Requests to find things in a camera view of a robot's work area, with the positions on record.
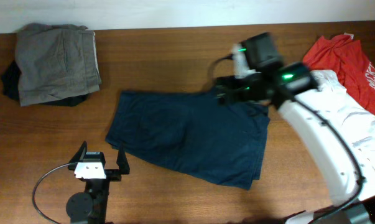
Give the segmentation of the navy blue shorts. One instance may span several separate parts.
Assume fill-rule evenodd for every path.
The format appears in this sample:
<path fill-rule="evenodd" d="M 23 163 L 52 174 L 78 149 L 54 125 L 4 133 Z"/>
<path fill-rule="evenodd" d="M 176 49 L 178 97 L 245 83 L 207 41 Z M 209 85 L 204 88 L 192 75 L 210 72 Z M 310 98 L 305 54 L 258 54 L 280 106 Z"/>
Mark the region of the navy blue shorts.
<path fill-rule="evenodd" d="M 216 91 L 123 91 L 106 142 L 151 164 L 249 190 L 261 176 L 268 110 L 218 103 Z"/>

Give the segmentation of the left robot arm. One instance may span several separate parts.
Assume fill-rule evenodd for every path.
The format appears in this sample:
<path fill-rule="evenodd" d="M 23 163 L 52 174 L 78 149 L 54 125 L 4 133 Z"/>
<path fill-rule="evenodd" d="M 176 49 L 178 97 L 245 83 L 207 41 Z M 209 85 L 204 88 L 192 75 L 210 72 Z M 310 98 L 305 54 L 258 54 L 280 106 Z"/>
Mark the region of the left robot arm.
<path fill-rule="evenodd" d="M 104 153 L 89 152 L 85 141 L 70 159 L 68 170 L 72 170 L 75 178 L 85 183 L 84 191 L 72 195 L 66 204 L 71 223 L 106 223 L 110 183 L 120 182 L 123 175 L 130 173 L 130 167 L 122 149 L 118 151 L 117 169 L 106 169 L 105 164 Z"/>

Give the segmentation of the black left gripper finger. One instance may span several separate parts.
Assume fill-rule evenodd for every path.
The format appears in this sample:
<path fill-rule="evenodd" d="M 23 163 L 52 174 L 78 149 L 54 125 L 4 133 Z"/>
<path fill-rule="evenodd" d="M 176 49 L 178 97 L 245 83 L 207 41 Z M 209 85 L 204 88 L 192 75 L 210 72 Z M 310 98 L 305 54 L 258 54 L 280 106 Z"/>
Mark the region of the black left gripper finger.
<path fill-rule="evenodd" d="M 68 170 L 75 170 L 77 163 L 81 162 L 84 159 L 84 156 L 87 152 L 87 142 L 83 141 L 81 144 L 79 150 L 74 154 L 74 156 L 70 159 Z"/>
<path fill-rule="evenodd" d="M 119 171 L 120 173 L 122 173 L 122 175 L 129 175 L 130 166 L 127 161 L 126 153 L 124 151 L 122 144 L 119 144 L 117 150 L 118 150 L 118 156 L 117 156 L 116 163 L 118 165 Z"/>

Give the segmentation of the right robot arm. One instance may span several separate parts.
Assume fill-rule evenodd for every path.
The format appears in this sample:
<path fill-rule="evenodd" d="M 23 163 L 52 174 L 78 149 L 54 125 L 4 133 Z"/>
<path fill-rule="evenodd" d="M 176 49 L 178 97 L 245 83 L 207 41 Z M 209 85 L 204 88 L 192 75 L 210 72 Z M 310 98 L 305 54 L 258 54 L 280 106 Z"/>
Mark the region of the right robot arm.
<path fill-rule="evenodd" d="M 375 223 L 373 160 L 354 147 L 325 109 L 330 97 L 319 90 L 302 62 L 285 65 L 270 33 L 233 45 L 231 78 L 215 80 L 222 104 L 269 101 L 306 145 L 326 181 L 332 204 L 284 218 L 284 223 Z"/>

